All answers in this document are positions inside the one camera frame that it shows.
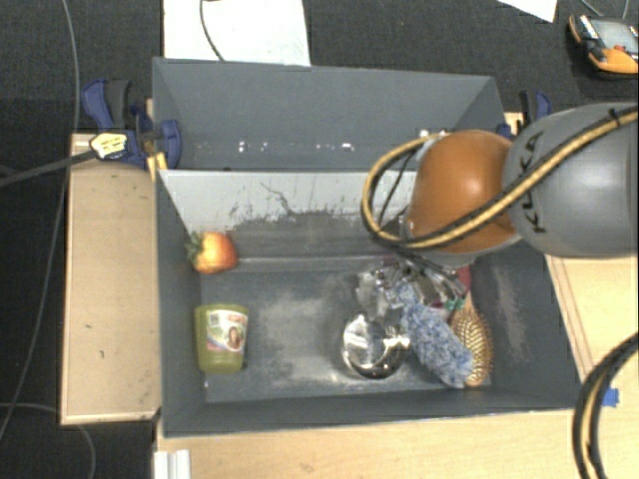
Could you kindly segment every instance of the yellow striped cable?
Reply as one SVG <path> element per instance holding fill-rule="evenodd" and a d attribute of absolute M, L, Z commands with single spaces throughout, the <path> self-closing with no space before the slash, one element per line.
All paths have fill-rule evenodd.
<path fill-rule="evenodd" d="M 415 139 L 393 149 L 389 153 L 386 153 L 372 166 L 372 168 L 368 172 L 368 175 L 366 176 L 363 185 L 363 192 L 361 197 L 362 218 L 366 227 L 370 230 L 371 233 L 382 240 L 389 241 L 390 244 L 396 243 L 397 245 L 411 249 L 425 249 L 433 248 L 436 246 L 445 246 L 446 244 L 458 239 L 459 237 L 476 231 L 478 228 L 502 213 L 510 205 L 512 205 L 515 201 L 522 197 L 526 192 L 530 191 L 535 185 L 540 183 L 546 176 L 548 176 L 548 174 L 550 174 L 553 169 L 555 169 L 570 155 L 587 146 L 591 142 L 594 142 L 595 140 L 607 135 L 613 130 L 630 124 L 631 122 L 636 120 L 636 110 L 619 117 L 611 118 L 610 121 L 598 126 L 597 128 L 575 137 L 563 148 L 557 151 L 556 154 L 554 154 L 546 162 L 540 165 L 522 183 L 515 186 L 512 190 L 504 194 L 503 197 L 499 199 L 499 201 L 496 201 L 495 204 L 481 212 L 476 217 L 470 219 L 468 222 L 465 222 L 450 230 L 449 232 L 441 234 L 439 236 L 418 239 L 416 241 L 403 242 L 402 237 L 392 235 L 391 233 L 384 231 L 381 226 L 375 221 L 371 207 L 372 198 L 370 197 L 370 190 L 373 180 L 375 180 L 375 178 L 379 176 L 379 174 L 383 170 L 386 169 L 387 165 L 394 163 L 402 155 L 405 155 L 406 153 L 409 153 L 410 151 L 416 150 L 417 148 L 421 147 L 425 142 L 432 140 L 433 137 L 421 137 Z"/>

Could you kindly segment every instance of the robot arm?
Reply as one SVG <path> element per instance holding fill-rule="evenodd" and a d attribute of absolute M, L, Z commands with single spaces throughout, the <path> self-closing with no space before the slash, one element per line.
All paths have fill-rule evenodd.
<path fill-rule="evenodd" d="M 368 174 L 362 218 L 380 243 L 450 267 L 519 239 L 553 255 L 636 252 L 636 105 L 553 114 L 512 144 L 477 131 L 437 138 L 422 156 L 401 231 L 393 235 L 373 218 L 376 181 L 429 140 L 388 153 Z"/>

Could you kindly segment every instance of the black carpet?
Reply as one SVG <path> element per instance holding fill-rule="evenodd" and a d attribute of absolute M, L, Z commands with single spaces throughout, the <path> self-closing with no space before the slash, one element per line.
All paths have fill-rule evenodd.
<path fill-rule="evenodd" d="M 623 0 L 591 0 L 619 16 Z M 522 89 L 543 90 L 554 109 L 637 100 L 636 81 L 596 77 L 566 36 L 577 0 L 559 0 L 554 24 L 494 0 L 304 0 L 315 65 L 491 75 L 506 110 Z M 162 53 L 161 0 L 69 0 L 81 82 L 125 78 L 151 95 L 151 58 Z M 59 0 L 0 0 L 0 176 L 63 158 L 73 122 L 73 67 Z M 639 0 L 628 19 L 637 23 Z M 83 117 L 81 128 L 91 123 Z M 24 364 L 41 296 L 62 175 L 0 190 L 0 403 Z M 64 230 L 57 240 L 42 331 L 20 400 L 58 405 Z M 0 419 L 4 415 L 0 409 Z M 150 423 L 91 426 L 99 478 L 150 475 Z M 0 445 L 0 478 L 81 478 L 82 436 L 56 417 L 16 411 Z"/>

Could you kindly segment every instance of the gray bin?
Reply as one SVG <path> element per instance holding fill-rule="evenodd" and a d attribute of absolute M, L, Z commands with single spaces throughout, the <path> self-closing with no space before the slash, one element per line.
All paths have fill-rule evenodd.
<path fill-rule="evenodd" d="M 472 268 L 495 347 L 482 387 L 447 389 L 414 358 L 364 380 L 337 353 L 356 274 L 388 256 L 359 221 L 365 171 L 422 129 L 494 130 L 503 113 L 492 79 L 156 60 L 154 108 L 158 121 L 178 119 L 185 142 L 180 168 L 157 183 L 167 436 L 573 406 L 580 385 L 561 313 L 543 255 L 525 244 Z M 191 270 L 184 241 L 203 229 L 230 233 L 236 269 Z M 198 369 L 193 310 L 212 302 L 250 310 L 238 373 Z"/>

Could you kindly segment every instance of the wooden table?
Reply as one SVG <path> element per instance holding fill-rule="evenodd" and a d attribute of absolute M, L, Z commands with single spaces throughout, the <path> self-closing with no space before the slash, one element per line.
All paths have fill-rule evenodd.
<path fill-rule="evenodd" d="M 73 152 L 86 150 L 74 137 Z M 71 176 L 62 424 L 150 419 L 161 404 L 152 182 L 121 164 L 89 162 Z M 548 258 L 582 377 L 637 331 L 636 256 Z M 604 410 L 611 479 L 639 469 L 637 358 Z M 340 429 L 164 439 L 191 451 L 192 477 L 572 478 L 569 410 Z"/>

